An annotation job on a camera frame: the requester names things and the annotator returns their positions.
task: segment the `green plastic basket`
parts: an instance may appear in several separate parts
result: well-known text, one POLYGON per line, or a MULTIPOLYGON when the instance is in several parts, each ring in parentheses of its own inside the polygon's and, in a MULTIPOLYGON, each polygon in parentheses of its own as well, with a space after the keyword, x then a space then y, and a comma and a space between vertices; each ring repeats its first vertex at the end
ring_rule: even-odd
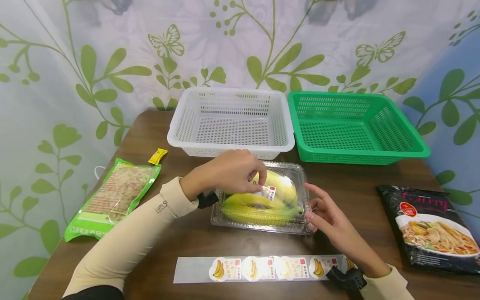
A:
POLYGON ((291 92, 288 106, 302 161, 389 165, 430 155, 417 130, 385 96, 291 92))

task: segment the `hand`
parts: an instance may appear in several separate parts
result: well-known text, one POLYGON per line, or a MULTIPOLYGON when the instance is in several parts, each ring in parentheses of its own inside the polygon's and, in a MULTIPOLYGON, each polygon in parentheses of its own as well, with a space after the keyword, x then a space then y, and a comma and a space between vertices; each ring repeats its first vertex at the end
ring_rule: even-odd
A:
POLYGON ((327 192, 309 183, 305 183, 305 187, 318 196, 310 200, 312 212, 305 214, 307 219, 366 276, 379 278, 388 275, 390 268, 355 230, 327 192))
POLYGON ((265 165, 248 150, 228 150, 208 163, 195 168, 180 180, 185 196, 195 198, 206 189, 220 189, 228 193, 253 193, 265 184, 265 165), (250 181, 259 173, 258 185, 250 181))

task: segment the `brown tabletop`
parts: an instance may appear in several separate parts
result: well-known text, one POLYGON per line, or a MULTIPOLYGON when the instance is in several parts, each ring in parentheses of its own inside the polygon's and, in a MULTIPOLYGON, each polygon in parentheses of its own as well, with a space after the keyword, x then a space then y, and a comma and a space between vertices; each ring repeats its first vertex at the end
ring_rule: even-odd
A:
MULTIPOLYGON (((140 114, 118 147, 116 157, 145 165, 150 156, 163 148, 162 170, 144 197, 157 194, 162 184, 184 176, 211 158, 191 157, 167 143, 173 113, 146 111, 140 114)), ((400 259, 392 229, 375 191, 378 184, 394 184, 441 191, 430 170, 421 160, 407 159, 389 166, 314 164, 300 162, 296 148, 280 154, 277 161, 301 164, 307 180, 330 193, 352 224, 389 264, 396 266, 408 281, 415 299, 471 299, 480 292, 480 278, 452 276, 409 269, 400 259)), ((99 183, 107 172, 104 172, 99 183)), ((263 282, 173 284, 180 256, 247 256, 334 254, 338 251, 317 232, 312 237, 254 230, 216 227, 210 224, 211 208, 197 209, 176 220, 158 245, 127 277, 126 299, 348 299, 346 292, 331 282, 263 282)), ((30 292, 29 299, 60 299, 73 270, 95 245, 96 239, 79 237, 62 241, 30 292)))

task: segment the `red logo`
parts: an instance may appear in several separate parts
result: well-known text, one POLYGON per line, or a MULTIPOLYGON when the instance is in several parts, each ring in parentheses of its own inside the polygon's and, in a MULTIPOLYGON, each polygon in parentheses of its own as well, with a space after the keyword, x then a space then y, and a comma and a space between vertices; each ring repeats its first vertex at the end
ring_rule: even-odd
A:
POLYGON ((400 209, 407 216, 417 215, 417 209, 410 203, 407 203, 407 202, 400 203, 400 209))

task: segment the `black package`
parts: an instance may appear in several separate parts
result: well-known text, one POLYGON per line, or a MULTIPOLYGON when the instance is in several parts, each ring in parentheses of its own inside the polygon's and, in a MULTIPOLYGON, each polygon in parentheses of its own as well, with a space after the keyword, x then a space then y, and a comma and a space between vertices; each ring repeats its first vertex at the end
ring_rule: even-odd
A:
POLYGON ((392 185, 377 189, 398 245, 412 267, 480 274, 478 244, 448 193, 392 185))

